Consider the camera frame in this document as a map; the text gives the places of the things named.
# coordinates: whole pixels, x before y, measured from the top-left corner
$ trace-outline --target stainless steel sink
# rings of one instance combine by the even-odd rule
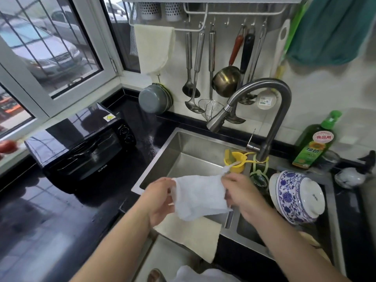
[[[180,177],[185,175],[208,176],[221,174],[224,166],[224,151],[228,148],[233,151],[245,151],[245,148],[241,146],[176,128],[134,185],[132,191],[142,194],[148,184],[163,176]],[[252,164],[247,163],[243,173],[249,174],[251,168]],[[283,170],[301,172],[301,170],[294,169],[287,160],[269,156],[268,177],[270,178],[275,172]],[[324,251],[331,258],[336,268],[345,275],[331,176],[329,174],[324,176],[308,174],[307,176],[321,185],[326,197],[327,207],[325,213],[319,217],[315,224],[294,227],[315,237],[322,244]],[[268,193],[264,191],[262,194],[273,207]],[[273,259],[256,229],[242,217],[237,208],[234,208],[233,212],[212,215],[208,216],[208,218],[222,225],[221,235]]]

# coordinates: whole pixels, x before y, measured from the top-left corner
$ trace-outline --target black toaster oven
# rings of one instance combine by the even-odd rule
[[[105,176],[112,159],[136,141],[124,119],[96,103],[35,133],[25,144],[47,179],[72,194],[88,180]]]

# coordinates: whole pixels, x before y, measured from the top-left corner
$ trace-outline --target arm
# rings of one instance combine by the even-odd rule
[[[134,206],[106,235],[70,282],[123,282],[132,274],[150,228],[174,212],[169,178],[151,183]]]
[[[289,223],[273,210],[244,175],[231,173],[222,179],[228,190],[229,204],[239,206],[243,217],[251,223],[273,254],[290,282],[349,282]]]

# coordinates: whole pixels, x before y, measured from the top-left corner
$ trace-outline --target white cloth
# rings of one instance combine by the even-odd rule
[[[175,46],[175,29],[135,24],[138,59],[142,74],[157,74],[171,58]]]
[[[202,274],[197,274],[189,266],[181,266],[171,282],[240,282],[240,280],[219,269],[208,269]]]
[[[221,227],[221,224],[205,217],[183,221],[176,213],[170,213],[154,229],[168,239],[188,247],[208,263],[212,263]]]
[[[193,221],[207,215],[227,213],[229,208],[224,199],[226,189],[221,177],[191,175],[173,178],[176,188],[171,189],[171,195],[177,216]]]

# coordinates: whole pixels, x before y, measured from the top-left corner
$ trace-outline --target car grille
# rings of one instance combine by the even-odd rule
[[[53,61],[56,61],[56,62],[60,62],[60,61],[64,61],[68,58],[71,58],[71,55],[69,52],[66,52],[66,53],[63,53],[63,54],[60,54],[58,56],[55,56],[52,58]]]

